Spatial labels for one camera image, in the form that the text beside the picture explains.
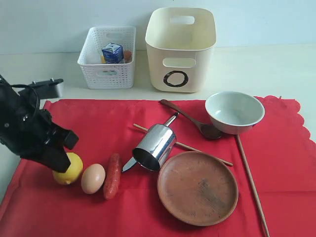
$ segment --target clay plate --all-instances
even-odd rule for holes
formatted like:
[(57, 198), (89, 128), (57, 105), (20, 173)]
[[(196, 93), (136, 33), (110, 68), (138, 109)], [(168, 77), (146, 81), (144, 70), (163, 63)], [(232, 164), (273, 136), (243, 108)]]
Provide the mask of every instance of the clay plate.
[(238, 200), (233, 174), (221, 161), (202, 152), (170, 158), (159, 172), (157, 188), (165, 208), (195, 226), (224, 221)]

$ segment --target white table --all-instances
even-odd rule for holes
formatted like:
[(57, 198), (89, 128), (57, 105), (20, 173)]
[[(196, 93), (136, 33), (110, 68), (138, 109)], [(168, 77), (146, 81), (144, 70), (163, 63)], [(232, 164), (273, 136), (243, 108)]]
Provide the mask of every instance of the white table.
[[(0, 73), (11, 84), (63, 78), (63, 98), (67, 99), (205, 100), (212, 93), (222, 90), (296, 99), (301, 103), (300, 114), (305, 118), (304, 126), (311, 132), (311, 138), (315, 141), (315, 55), (316, 44), (217, 48), (208, 82), (203, 90), (192, 94), (154, 89), (150, 83), (145, 51), (137, 52), (134, 86), (125, 90), (87, 89), (77, 65), (79, 53), (0, 55)], [(19, 158), (5, 146), (0, 146), (0, 154), (2, 200)]]

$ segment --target knife blade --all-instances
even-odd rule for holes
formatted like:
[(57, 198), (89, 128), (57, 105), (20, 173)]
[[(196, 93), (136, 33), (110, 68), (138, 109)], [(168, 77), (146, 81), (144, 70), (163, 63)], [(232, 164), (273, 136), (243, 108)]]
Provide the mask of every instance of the knife blade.
[(129, 170), (131, 167), (136, 165), (136, 163), (137, 163), (137, 161), (135, 160), (134, 157), (129, 159), (129, 161), (123, 166), (122, 173), (124, 173), (125, 171)]

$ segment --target black circle symbol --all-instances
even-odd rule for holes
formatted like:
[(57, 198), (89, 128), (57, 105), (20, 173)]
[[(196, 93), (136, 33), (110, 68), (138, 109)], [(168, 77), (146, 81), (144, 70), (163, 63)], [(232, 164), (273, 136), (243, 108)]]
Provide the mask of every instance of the black circle symbol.
[[(184, 76), (183, 82), (181, 82), (180, 84), (176, 84), (176, 85), (171, 84), (170, 82), (168, 82), (168, 78), (169, 78), (172, 74), (174, 74), (174, 73), (180, 73), (180, 74), (182, 74), (182, 75)], [(184, 86), (186, 83), (188, 83), (188, 81), (189, 81), (189, 77), (188, 77), (188, 75), (187, 75), (185, 72), (183, 72), (183, 71), (171, 71), (170, 73), (167, 73), (167, 74), (164, 76), (164, 78), (163, 78), (163, 82), (164, 82), (166, 85), (171, 86), (171, 87), (182, 87), (182, 86)]]

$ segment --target white plastic basket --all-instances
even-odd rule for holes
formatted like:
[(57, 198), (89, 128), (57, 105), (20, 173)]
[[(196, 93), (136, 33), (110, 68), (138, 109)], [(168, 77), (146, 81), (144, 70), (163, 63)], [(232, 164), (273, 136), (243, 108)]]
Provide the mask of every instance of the white plastic basket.
[(153, 86), (163, 91), (196, 92), (208, 78), (216, 43), (213, 14), (201, 8), (155, 10), (146, 31)]
[[(90, 89), (126, 89), (134, 84), (136, 28), (92, 27), (84, 42), (78, 64)], [(132, 61), (125, 64), (102, 64), (102, 48), (109, 43), (132, 52)]]

